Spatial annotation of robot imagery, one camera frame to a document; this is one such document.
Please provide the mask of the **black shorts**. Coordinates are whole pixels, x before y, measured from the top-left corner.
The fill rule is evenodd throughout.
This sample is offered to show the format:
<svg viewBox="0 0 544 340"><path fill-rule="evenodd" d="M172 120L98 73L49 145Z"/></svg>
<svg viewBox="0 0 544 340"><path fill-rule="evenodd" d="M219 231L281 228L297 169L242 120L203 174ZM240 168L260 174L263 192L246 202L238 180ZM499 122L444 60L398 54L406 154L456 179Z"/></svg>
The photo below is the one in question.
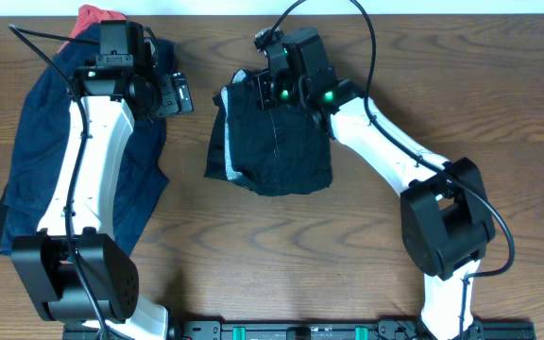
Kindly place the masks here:
<svg viewBox="0 0 544 340"><path fill-rule="evenodd" d="M330 138L294 106L260 107L256 77L237 70L213 98L204 176L260 196L308 195L332 183Z"/></svg>

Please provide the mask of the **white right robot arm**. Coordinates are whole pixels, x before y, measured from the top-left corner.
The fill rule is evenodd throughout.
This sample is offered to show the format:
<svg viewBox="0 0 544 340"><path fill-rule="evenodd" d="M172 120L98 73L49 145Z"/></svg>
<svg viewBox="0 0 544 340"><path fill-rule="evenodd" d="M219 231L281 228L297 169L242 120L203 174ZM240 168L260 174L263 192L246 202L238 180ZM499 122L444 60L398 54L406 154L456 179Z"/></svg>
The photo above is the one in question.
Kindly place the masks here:
<svg viewBox="0 0 544 340"><path fill-rule="evenodd" d="M473 337L471 285L495 236L478 167L467 158L451 162L394 125L363 88L337 76L315 28L268 28L254 44L268 62L258 77L263 106L309 110L399 196L402 242L424 275L423 335Z"/></svg>

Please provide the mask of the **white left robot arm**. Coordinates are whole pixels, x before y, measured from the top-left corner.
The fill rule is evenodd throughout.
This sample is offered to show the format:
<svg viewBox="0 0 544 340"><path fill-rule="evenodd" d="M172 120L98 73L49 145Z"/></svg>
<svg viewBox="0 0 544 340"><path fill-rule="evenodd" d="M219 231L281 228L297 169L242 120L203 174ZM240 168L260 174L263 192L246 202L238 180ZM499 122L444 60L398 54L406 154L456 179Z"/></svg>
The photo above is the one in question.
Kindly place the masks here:
<svg viewBox="0 0 544 340"><path fill-rule="evenodd" d="M123 153L138 118L193 109L186 76L149 61L100 55L67 81L70 128L59 179L34 234L14 238L12 263L38 316L74 338L180 339L169 310L140 292L138 270L113 236Z"/></svg>

